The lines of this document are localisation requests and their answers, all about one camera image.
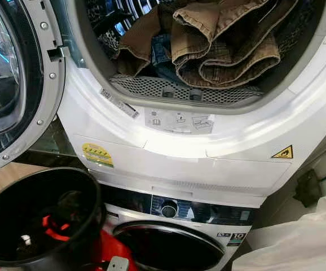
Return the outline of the brown trousers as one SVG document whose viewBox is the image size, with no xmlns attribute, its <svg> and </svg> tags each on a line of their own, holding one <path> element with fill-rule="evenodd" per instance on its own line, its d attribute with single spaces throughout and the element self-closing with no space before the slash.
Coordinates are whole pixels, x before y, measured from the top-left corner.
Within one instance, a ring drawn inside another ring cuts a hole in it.
<svg viewBox="0 0 326 271">
<path fill-rule="evenodd" d="M 168 0 L 120 38 L 112 59 L 122 75 L 152 65 L 152 38 L 170 34 L 179 82 L 225 90 L 254 81 L 281 62 L 275 31 L 299 0 Z"/>
</svg>

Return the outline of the white washing machine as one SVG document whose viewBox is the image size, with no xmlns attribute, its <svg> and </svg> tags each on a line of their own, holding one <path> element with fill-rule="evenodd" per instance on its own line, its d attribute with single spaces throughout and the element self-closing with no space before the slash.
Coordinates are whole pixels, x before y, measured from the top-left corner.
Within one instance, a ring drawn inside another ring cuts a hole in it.
<svg viewBox="0 0 326 271">
<path fill-rule="evenodd" d="M 214 238 L 224 248 L 225 256 L 217 268 L 222 271 L 250 232 L 257 209 L 238 206 L 218 206 L 174 197 L 134 191 L 102 184 L 102 199 L 107 210 L 105 229 L 112 230 L 124 222 L 155 220 L 192 228 Z M 178 204 L 173 218 L 160 214 L 161 204 L 171 200 Z"/>
</svg>

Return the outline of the yellow triangle warning sticker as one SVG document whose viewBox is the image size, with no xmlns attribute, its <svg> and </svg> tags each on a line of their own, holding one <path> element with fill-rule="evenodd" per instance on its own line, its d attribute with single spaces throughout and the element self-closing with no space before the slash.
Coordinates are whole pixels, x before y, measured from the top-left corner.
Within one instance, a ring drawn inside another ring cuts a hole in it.
<svg viewBox="0 0 326 271">
<path fill-rule="evenodd" d="M 285 147 L 282 150 L 279 150 L 279 152 L 274 153 L 271 155 L 271 158 L 274 159 L 293 159 L 294 158 L 294 149 L 293 145 L 289 145 Z"/>
</svg>

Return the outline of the white tumble dryer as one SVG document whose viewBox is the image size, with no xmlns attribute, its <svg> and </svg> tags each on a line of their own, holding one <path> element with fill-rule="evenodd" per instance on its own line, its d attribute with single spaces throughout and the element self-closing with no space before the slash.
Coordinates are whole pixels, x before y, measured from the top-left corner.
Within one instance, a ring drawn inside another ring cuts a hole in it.
<svg viewBox="0 0 326 271">
<path fill-rule="evenodd" d="M 58 108 L 74 152 L 101 183 L 226 206 L 257 208 L 284 186 L 326 138 L 326 0 L 298 0 L 275 31 L 281 62 L 243 86 L 264 92 L 244 106 L 222 107 L 140 97 L 109 82 L 120 38 L 168 0 L 62 0 L 73 61 Z M 158 77 L 153 66 L 139 75 Z M 139 116 L 130 118 L 100 95 L 106 89 Z M 148 128 L 145 109 L 209 114 L 210 134 Z M 92 163 L 82 145 L 111 153 L 114 168 Z M 293 145 L 293 159 L 271 155 Z"/>
</svg>

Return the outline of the white plastic bag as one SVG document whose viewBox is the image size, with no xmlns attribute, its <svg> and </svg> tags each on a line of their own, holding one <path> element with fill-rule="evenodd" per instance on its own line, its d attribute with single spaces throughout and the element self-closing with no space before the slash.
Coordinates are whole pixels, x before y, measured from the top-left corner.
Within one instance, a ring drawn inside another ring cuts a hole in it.
<svg viewBox="0 0 326 271">
<path fill-rule="evenodd" d="M 251 231 L 248 243 L 232 271 L 326 271 L 326 196 L 299 220 Z"/>
</svg>

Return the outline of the blue denim jeans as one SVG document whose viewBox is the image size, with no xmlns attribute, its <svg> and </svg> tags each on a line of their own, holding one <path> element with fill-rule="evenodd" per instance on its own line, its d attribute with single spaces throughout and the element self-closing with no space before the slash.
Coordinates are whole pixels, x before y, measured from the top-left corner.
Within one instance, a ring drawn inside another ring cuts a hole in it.
<svg viewBox="0 0 326 271">
<path fill-rule="evenodd" d="M 152 38 L 152 65 L 158 77 L 179 82 L 170 56 L 170 34 L 158 34 Z"/>
</svg>

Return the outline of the grey perforated lint filter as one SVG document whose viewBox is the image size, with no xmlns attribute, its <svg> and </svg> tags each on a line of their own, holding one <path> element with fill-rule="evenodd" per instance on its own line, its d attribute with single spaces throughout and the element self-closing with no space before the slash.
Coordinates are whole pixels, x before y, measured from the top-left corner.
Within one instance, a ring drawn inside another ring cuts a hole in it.
<svg viewBox="0 0 326 271">
<path fill-rule="evenodd" d="M 182 100 L 222 107 L 248 105 L 264 96 L 258 87 L 237 87 L 228 90 L 192 88 L 159 77 L 114 75 L 109 82 L 119 89 L 124 89 L 140 97 Z"/>
</svg>

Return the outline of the white barcode label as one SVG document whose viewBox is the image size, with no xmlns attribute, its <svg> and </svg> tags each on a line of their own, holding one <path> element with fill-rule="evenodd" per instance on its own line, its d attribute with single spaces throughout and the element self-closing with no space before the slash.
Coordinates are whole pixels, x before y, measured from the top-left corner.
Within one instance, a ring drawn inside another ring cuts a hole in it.
<svg viewBox="0 0 326 271">
<path fill-rule="evenodd" d="M 135 119 L 139 116 L 139 113 L 137 110 L 135 110 L 132 106 L 129 104 L 119 100 L 118 98 L 114 97 L 109 93 L 106 89 L 101 89 L 99 94 L 105 98 L 107 101 L 109 101 L 112 105 L 116 106 L 120 111 L 124 112 L 127 116 L 129 116 L 132 119 Z"/>
</svg>

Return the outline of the red plastic stool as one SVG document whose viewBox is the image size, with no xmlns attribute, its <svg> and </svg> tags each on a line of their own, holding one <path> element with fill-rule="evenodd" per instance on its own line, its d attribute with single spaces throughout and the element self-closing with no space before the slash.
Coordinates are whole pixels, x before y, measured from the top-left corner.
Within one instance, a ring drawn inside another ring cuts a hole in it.
<svg viewBox="0 0 326 271">
<path fill-rule="evenodd" d="M 138 271 L 135 266 L 135 261 L 132 255 L 132 251 L 127 248 L 124 243 L 117 240 L 105 230 L 101 230 L 100 233 L 101 251 L 99 253 L 99 259 L 94 263 L 93 271 L 104 271 L 104 263 L 109 261 L 112 256 L 123 256 L 129 259 L 130 271 Z"/>
</svg>

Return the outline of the dark grey cloth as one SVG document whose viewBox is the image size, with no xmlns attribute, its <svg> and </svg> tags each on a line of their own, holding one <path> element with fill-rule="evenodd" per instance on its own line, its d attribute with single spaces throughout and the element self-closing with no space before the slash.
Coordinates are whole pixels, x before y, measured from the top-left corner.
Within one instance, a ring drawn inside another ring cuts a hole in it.
<svg viewBox="0 0 326 271">
<path fill-rule="evenodd" d="M 58 230 L 70 230 L 86 221 L 89 208 L 82 191 L 71 190 L 58 198 L 52 210 L 52 219 Z"/>
</svg>

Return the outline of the round glass dryer door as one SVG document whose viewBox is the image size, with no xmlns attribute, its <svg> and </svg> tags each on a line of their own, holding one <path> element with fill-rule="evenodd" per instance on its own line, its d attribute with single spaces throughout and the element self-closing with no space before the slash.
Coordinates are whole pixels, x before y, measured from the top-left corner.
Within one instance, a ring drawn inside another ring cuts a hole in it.
<svg viewBox="0 0 326 271">
<path fill-rule="evenodd" d="M 55 116 L 64 49 L 50 0 L 0 0 L 0 168 L 28 150 Z"/>
</svg>

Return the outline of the small red plastic piece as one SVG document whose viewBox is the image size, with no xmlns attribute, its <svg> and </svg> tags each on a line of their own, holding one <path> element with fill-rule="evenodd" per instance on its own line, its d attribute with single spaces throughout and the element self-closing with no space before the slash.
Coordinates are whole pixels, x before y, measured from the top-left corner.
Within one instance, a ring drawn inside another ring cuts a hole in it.
<svg viewBox="0 0 326 271">
<path fill-rule="evenodd" d="M 53 215 L 45 215 L 42 217 L 42 227 L 44 227 L 45 234 L 58 242 L 67 242 L 70 240 L 72 227 L 70 222 Z"/>
</svg>

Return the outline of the black round laundry bucket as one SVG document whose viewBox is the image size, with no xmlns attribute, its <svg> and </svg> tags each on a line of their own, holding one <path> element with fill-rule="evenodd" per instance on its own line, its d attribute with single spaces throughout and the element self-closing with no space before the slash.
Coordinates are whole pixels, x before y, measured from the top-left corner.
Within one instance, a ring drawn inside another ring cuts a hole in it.
<svg viewBox="0 0 326 271">
<path fill-rule="evenodd" d="M 89 215 L 67 242 L 48 237 L 42 217 L 65 192 L 82 191 Z M 105 206 L 98 181 L 78 168 L 30 174 L 0 192 L 0 267 L 22 271 L 93 271 L 101 251 Z"/>
</svg>

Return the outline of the wooden cabinet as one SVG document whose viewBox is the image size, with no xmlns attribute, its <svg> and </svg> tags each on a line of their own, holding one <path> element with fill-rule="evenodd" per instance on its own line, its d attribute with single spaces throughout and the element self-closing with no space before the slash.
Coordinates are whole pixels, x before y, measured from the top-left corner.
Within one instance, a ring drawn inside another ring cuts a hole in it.
<svg viewBox="0 0 326 271">
<path fill-rule="evenodd" d="M 0 191 L 24 176 L 45 169 L 47 169 L 47 167 L 22 163 L 9 163 L 0 168 Z"/>
</svg>

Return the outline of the black wall socket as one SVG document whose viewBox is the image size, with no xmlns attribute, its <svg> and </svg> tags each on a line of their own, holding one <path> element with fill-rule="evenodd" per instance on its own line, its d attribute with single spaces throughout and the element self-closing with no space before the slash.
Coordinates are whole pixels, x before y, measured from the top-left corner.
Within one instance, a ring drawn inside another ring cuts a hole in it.
<svg viewBox="0 0 326 271">
<path fill-rule="evenodd" d="M 310 168 L 296 178 L 296 187 L 293 198 L 300 202 L 303 207 L 311 207 L 322 196 L 320 179 L 314 169 Z"/>
</svg>

